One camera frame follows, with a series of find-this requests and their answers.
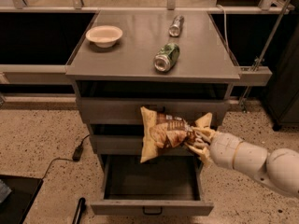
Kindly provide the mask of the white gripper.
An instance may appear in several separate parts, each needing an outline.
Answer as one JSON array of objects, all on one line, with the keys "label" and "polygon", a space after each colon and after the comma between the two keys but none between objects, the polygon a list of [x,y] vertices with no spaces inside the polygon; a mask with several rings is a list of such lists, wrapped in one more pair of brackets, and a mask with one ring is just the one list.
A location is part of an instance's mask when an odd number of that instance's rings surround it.
[{"label": "white gripper", "polygon": [[205,167],[209,167],[215,162],[216,165],[222,168],[229,170],[233,168],[235,152],[237,147],[243,142],[241,138],[230,133],[216,133],[215,130],[210,128],[193,127],[192,130],[197,139],[201,139],[206,143],[212,141],[210,152],[207,147],[197,148],[188,143],[185,144],[191,152],[198,156]]}]

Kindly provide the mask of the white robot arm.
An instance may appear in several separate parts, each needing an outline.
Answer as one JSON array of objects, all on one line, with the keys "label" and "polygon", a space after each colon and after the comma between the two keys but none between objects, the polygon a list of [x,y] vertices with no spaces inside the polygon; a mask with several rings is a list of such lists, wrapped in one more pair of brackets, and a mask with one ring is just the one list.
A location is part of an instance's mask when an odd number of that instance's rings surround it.
[{"label": "white robot arm", "polygon": [[269,152],[230,133],[209,128],[190,128],[185,142],[203,163],[235,170],[257,183],[288,197],[299,198],[299,153],[279,148]]}]

